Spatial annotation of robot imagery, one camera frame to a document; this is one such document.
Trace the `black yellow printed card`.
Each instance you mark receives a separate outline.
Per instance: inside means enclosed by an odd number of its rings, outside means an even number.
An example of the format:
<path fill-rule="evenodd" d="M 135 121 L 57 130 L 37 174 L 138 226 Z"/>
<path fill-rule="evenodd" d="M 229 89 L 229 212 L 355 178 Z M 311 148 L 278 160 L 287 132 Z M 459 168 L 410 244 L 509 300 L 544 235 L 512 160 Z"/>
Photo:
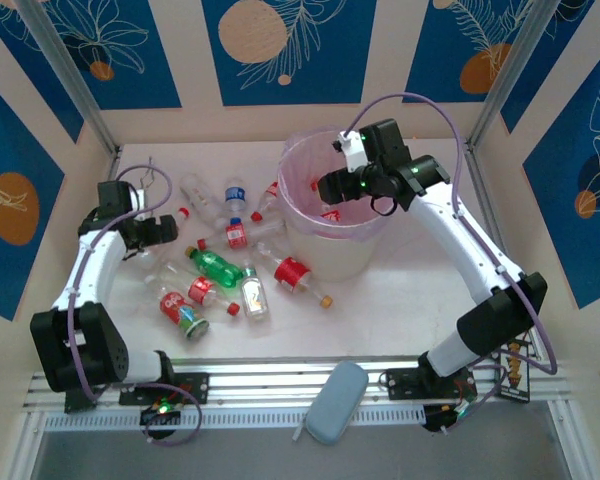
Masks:
<path fill-rule="evenodd" d="M 531 343 L 525 337 L 515 338 L 504 346 L 505 350 L 527 357 Z M 499 354 L 498 361 L 506 369 L 506 377 L 497 396 L 518 403 L 530 402 L 530 378 L 527 362 L 510 354 Z"/>

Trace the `black metal bracket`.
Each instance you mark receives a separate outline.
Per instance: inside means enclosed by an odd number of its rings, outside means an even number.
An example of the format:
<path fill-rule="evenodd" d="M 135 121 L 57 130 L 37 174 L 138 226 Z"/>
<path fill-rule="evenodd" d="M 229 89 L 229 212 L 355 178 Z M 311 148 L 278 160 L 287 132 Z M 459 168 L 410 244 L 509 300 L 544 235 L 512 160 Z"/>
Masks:
<path fill-rule="evenodd" d="M 81 388 L 69 390 L 65 393 L 64 413 L 85 413 L 96 408 L 96 403 L 90 400 Z"/>

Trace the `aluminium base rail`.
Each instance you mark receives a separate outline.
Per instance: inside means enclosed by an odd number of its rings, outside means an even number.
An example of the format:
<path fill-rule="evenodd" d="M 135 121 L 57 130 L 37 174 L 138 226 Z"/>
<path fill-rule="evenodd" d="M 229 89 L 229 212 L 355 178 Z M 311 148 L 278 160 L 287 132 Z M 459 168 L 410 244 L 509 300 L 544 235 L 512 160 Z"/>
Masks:
<path fill-rule="evenodd" d="M 388 387 L 380 383 L 382 372 L 391 368 L 415 366 L 408 357 L 354 358 L 368 374 L 369 383 L 361 406 L 375 405 L 444 405 L 449 399 L 395 400 L 389 399 Z M 207 403 L 203 408 L 277 408 L 308 407 L 318 394 L 329 374 L 339 362 L 335 358 L 298 361 L 274 361 L 271 363 L 220 360 L 175 361 L 174 369 L 179 373 L 208 373 Z M 475 370 L 474 379 L 481 398 L 495 384 L 492 369 Z M 565 373 L 549 376 L 533 367 L 530 368 L 531 401 L 567 401 L 574 399 L 573 389 Z M 121 392 L 129 389 L 110 387 L 99 399 L 101 410 L 123 408 L 146 408 L 147 405 L 120 405 Z M 25 394 L 22 408 L 27 412 L 64 412 L 65 394 L 51 391 L 43 373 L 34 372 Z"/>

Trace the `aluminium frame post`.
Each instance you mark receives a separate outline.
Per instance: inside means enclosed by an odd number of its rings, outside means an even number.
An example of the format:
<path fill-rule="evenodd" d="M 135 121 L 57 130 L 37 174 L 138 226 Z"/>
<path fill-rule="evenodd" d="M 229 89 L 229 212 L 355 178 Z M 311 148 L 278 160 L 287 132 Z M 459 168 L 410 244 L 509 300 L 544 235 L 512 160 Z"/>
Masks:
<path fill-rule="evenodd" d="M 594 1 L 510 2 L 501 16 L 501 29 L 514 38 L 469 135 L 471 149 L 482 143 L 497 118 L 508 134 L 514 131 Z"/>
<path fill-rule="evenodd" d="M 16 10 L 36 41 L 54 74 L 111 160 L 119 145 L 107 127 L 100 108 L 44 8 L 36 0 L 14 0 Z"/>

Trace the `blue grey zipper case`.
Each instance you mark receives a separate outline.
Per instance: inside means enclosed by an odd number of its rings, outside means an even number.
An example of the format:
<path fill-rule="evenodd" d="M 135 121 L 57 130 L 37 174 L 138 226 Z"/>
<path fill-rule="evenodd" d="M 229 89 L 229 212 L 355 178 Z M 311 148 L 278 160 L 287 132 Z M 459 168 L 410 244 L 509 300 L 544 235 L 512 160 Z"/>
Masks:
<path fill-rule="evenodd" d="M 358 364 L 338 363 L 294 431 L 292 441 L 297 442 L 306 430 L 323 445 L 336 444 L 357 411 L 368 381 L 368 374 Z"/>

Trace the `bottle red green label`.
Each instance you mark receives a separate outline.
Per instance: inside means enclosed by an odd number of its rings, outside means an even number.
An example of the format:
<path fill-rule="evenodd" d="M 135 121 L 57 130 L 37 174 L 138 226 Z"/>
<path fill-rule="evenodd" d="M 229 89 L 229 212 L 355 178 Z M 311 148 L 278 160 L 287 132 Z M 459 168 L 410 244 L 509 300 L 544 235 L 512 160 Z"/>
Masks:
<path fill-rule="evenodd" d="M 156 275 L 148 275 L 144 284 L 156 297 L 160 312 L 179 328 L 185 338 L 196 340 L 207 333 L 209 322 L 177 287 Z"/>

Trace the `large clear bottle white label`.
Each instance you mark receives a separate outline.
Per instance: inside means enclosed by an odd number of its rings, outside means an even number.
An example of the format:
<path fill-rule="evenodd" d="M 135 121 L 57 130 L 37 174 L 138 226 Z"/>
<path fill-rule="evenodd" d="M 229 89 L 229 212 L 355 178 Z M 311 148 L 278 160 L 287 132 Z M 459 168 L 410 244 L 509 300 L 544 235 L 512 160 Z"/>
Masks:
<path fill-rule="evenodd" d="M 229 225 L 222 204 L 201 177 L 186 174 L 180 179 L 179 186 L 203 223 L 215 230 Z"/>

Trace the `green Sprite bottle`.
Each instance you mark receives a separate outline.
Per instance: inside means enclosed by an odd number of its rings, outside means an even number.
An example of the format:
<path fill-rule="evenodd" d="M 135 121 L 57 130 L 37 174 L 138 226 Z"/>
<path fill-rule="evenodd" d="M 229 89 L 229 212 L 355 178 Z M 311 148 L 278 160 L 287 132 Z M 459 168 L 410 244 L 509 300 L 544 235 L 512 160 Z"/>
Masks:
<path fill-rule="evenodd" d="M 240 267 L 212 251 L 189 246 L 185 249 L 185 256 L 201 274 L 224 288 L 235 288 L 243 279 L 243 271 Z"/>

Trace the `small bottle green cap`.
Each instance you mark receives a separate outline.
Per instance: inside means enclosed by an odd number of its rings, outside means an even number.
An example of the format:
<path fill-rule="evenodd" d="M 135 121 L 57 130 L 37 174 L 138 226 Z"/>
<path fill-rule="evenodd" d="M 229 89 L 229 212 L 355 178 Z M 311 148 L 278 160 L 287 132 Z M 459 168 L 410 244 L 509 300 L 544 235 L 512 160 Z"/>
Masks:
<path fill-rule="evenodd" d="M 264 321 L 270 316 L 264 285 L 252 264 L 246 264 L 241 281 L 241 294 L 245 315 L 253 321 Z"/>

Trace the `white bin with plastic liner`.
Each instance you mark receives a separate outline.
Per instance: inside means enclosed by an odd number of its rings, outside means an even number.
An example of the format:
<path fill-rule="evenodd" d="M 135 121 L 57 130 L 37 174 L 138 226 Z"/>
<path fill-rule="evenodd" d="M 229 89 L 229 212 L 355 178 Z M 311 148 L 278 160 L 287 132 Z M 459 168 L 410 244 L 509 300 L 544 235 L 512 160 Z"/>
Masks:
<path fill-rule="evenodd" d="M 328 125 L 297 132 L 286 140 L 277 171 L 278 207 L 287 225 L 303 234 L 362 242 L 378 235 L 389 219 L 375 213 L 364 198 L 334 205 L 341 222 L 330 222 L 319 215 L 310 188 L 313 180 L 345 166 L 344 157 L 332 146 L 339 131 Z"/>

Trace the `clear bottle red cap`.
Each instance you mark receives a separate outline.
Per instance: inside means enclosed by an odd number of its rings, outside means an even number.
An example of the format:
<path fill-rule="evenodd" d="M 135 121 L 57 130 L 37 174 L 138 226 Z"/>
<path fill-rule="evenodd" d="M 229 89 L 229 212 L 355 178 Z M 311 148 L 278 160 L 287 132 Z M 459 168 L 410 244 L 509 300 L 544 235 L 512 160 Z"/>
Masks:
<path fill-rule="evenodd" d="M 170 250 L 173 248 L 175 241 L 182 233 L 183 224 L 189 219 L 190 211 L 186 207 L 179 207 L 171 212 L 176 226 L 176 234 L 173 240 L 166 243 L 146 247 L 139 251 L 134 251 L 124 258 L 124 261 L 131 260 L 134 265 L 137 265 L 143 270 L 151 270 L 164 260 Z"/>

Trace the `large Coke bottle orange cap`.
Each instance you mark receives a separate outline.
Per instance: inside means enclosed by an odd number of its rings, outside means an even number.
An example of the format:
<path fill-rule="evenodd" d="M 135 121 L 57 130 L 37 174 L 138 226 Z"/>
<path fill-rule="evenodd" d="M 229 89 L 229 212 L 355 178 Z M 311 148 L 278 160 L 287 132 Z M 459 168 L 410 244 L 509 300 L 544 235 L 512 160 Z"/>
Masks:
<path fill-rule="evenodd" d="M 333 305 L 333 299 L 319 285 L 311 269 L 292 255 L 269 241 L 258 241 L 253 246 L 253 254 L 274 280 L 290 293 L 310 294 L 323 309 Z"/>

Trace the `left controller board green light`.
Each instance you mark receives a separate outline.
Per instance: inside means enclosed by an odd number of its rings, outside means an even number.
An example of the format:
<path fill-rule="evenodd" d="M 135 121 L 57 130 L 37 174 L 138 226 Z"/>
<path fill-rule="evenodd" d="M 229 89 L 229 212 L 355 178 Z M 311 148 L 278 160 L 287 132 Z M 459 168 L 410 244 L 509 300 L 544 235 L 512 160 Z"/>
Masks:
<path fill-rule="evenodd" d="M 181 412 L 166 398 L 154 402 L 140 413 L 140 425 L 143 427 L 169 426 L 179 422 Z"/>

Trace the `clear bottle red white label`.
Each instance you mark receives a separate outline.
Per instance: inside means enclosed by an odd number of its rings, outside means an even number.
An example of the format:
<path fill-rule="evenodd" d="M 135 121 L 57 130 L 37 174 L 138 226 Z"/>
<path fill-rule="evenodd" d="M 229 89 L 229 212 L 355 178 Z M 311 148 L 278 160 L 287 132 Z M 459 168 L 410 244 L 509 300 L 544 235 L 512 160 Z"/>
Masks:
<path fill-rule="evenodd" d="M 311 188 L 312 192 L 314 193 L 314 197 L 315 197 L 316 201 L 318 202 L 319 215 L 323 219 L 328 220 L 330 222 L 340 223 L 341 222 L 340 211 L 334 205 L 327 204 L 321 199 L 321 196 L 319 193 L 319 188 L 318 188 L 318 181 L 313 180 L 310 183 L 310 188 Z"/>

